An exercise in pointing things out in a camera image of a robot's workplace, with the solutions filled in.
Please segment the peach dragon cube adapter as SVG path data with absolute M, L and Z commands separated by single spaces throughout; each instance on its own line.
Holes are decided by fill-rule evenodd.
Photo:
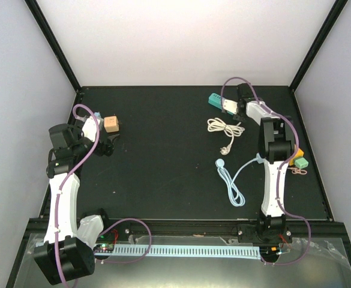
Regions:
M 104 118 L 104 129 L 107 133 L 115 133 L 119 131 L 119 121 L 116 115 Z

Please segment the teal power strip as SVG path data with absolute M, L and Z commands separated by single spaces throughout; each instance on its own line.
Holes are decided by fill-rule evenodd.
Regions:
M 221 96 L 216 94 L 216 93 L 212 93 L 209 97 L 208 97 L 208 103 L 218 109 L 223 110 L 222 108 L 222 99 Z

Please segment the yellow cube adapter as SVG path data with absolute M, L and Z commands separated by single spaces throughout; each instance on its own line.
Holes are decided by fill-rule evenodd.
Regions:
M 296 152 L 296 154 L 293 156 L 292 161 L 294 161 L 297 158 L 301 158 L 304 156 L 304 152 L 301 148 L 298 148 L 298 151 Z

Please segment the green cube adapter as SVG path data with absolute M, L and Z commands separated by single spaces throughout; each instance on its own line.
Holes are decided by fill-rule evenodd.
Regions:
M 294 159 L 293 165 L 298 169 L 304 169 L 308 166 L 308 161 L 304 157 L 297 157 Z

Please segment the light blue power strip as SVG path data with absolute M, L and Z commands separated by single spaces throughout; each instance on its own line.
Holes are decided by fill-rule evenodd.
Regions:
M 256 154 L 256 161 L 259 163 L 259 164 L 262 164 L 265 162 L 265 159 L 261 157 L 261 155 L 259 153 Z

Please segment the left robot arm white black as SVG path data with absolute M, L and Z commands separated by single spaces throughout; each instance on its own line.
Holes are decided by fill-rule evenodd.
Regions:
M 102 140 L 102 129 L 103 120 L 94 122 L 91 118 L 82 126 L 59 124 L 49 129 L 53 146 L 46 169 L 50 217 L 43 243 L 34 250 L 34 260 L 51 285 L 93 274 L 96 241 L 112 232 L 105 210 L 85 213 L 81 220 L 76 212 L 78 174 L 88 153 L 107 157 L 113 153 L 115 138 Z

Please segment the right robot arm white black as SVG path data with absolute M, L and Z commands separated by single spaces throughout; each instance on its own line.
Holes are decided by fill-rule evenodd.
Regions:
M 296 137 L 290 116 L 277 115 L 261 99 L 254 97 L 248 84 L 237 86 L 240 119 L 251 118 L 259 125 L 258 154 L 265 169 L 265 191 L 256 224 L 262 242 L 274 242 L 286 228 L 284 186 L 289 158 L 295 151 Z

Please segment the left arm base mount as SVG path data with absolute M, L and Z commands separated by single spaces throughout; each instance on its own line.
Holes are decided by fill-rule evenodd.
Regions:
M 118 237 L 124 237 L 125 229 L 131 226 L 132 220 L 124 221 L 118 225 L 112 225 L 113 227 L 105 232 L 109 227 L 107 226 L 103 230 L 102 222 L 91 222 L 87 225 L 87 231 L 83 235 L 84 242 L 89 246 L 96 246 L 101 244 L 116 244 Z

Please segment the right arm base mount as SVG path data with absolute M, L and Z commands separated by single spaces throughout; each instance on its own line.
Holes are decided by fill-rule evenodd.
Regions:
M 236 225 L 236 235 L 239 242 L 252 244 L 276 245 L 286 241 L 291 244 L 291 236 L 286 234 L 286 225 L 282 222 L 271 223 L 246 221 Z

